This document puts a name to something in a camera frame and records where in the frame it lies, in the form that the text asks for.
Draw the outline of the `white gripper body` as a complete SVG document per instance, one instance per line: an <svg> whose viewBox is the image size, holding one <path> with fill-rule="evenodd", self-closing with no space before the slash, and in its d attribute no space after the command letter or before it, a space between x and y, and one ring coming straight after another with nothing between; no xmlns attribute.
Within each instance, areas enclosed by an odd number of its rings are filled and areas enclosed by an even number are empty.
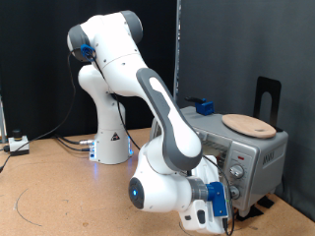
<svg viewBox="0 0 315 236"><path fill-rule="evenodd" d="M186 230L204 234L222 234L227 220L225 189L219 177L219 167L214 156L201 159L188 178L192 189L191 203L179 216Z"/></svg>

